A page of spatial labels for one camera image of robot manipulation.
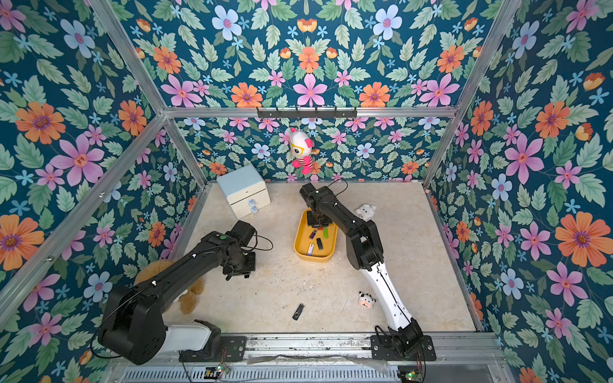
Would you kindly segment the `yellow plastic storage box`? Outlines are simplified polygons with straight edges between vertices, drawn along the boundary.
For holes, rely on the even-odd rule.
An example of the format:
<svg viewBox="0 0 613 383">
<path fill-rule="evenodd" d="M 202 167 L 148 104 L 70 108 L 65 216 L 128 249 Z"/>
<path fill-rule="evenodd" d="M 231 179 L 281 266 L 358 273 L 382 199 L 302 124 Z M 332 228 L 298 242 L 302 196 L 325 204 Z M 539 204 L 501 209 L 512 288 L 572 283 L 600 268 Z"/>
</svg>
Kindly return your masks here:
<svg viewBox="0 0 613 383">
<path fill-rule="evenodd" d="M 325 263 L 328 262 L 335 253 L 336 250 L 336 242 L 338 236 L 338 227 L 332 223 L 329 228 L 330 238 L 324 239 L 322 236 L 323 228 L 311 228 L 307 224 L 307 209 L 303 212 L 301 219 L 299 221 L 299 226 L 295 236 L 294 242 L 294 250 L 296 255 L 300 257 L 302 260 L 316 262 L 316 263 Z M 310 239 L 309 236 L 312 231 L 317 230 L 317 234 L 314 239 Z M 320 251 L 318 249 L 316 239 L 322 239 L 324 249 Z M 307 255 L 309 245 L 314 244 L 314 254 L 312 256 Z"/>
</svg>

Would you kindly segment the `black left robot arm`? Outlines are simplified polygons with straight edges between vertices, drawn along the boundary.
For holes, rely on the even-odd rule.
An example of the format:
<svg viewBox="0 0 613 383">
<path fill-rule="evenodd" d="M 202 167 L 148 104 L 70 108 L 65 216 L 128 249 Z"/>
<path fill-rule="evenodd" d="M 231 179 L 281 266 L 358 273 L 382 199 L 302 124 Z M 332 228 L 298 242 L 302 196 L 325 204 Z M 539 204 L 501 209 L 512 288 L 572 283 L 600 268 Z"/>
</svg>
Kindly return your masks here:
<svg viewBox="0 0 613 383">
<path fill-rule="evenodd" d="M 143 365 L 158 354 L 220 352 L 220 330 L 205 321 L 167 324 L 164 313 L 189 288 L 216 268 L 227 279 L 255 271 L 255 252 L 248 244 L 256 230 L 244 221 L 225 233 L 212 231 L 185 256 L 134 286 L 116 286 L 109 294 L 96 340 L 114 357 Z"/>
</svg>

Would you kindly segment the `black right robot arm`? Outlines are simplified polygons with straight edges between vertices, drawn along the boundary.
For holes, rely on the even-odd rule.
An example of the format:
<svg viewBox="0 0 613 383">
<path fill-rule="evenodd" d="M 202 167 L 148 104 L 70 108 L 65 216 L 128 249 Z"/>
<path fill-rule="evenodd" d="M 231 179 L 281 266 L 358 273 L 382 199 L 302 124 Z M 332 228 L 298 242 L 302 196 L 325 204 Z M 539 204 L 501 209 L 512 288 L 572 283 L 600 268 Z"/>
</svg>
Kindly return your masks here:
<svg viewBox="0 0 613 383">
<path fill-rule="evenodd" d="M 400 359 L 420 350 L 423 331 L 389 276 L 376 223 L 351 212 L 327 186 L 305 184 L 299 194 L 311 210 L 307 215 L 310 226 L 319 229 L 333 223 L 346 237 L 346 255 L 351 266 L 365 275 L 386 316 L 388 330 L 376 327 L 375 333 L 389 338 L 389 348 Z"/>
</svg>

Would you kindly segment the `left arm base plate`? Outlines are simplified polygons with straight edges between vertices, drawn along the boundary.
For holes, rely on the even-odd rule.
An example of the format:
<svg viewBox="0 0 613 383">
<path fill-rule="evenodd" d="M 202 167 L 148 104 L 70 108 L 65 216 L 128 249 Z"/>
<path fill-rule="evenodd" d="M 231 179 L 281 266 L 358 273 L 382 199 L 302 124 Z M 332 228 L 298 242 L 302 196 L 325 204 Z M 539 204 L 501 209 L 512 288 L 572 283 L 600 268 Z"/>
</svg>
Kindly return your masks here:
<svg viewBox="0 0 613 383">
<path fill-rule="evenodd" d="M 241 362 L 247 346 L 244 336 L 215 335 L 206 343 L 204 349 L 180 352 L 179 361 L 197 362 Z"/>
</svg>

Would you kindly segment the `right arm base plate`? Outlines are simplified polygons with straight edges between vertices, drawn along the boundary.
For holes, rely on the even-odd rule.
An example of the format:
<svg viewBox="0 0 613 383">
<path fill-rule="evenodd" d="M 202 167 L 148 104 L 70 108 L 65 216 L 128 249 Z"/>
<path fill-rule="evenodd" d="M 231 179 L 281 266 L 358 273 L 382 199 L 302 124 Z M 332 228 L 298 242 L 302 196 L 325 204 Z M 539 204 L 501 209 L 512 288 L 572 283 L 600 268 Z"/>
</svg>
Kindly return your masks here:
<svg viewBox="0 0 613 383">
<path fill-rule="evenodd" d="M 388 362 L 412 361 L 417 360 L 423 362 L 434 362 L 437 360 L 436 350 L 431 336 L 425 335 L 421 343 L 412 351 L 402 354 L 394 351 L 391 342 L 388 338 L 380 335 L 370 336 L 371 357 L 375 360 L 384 360 Z"/>
</svg>

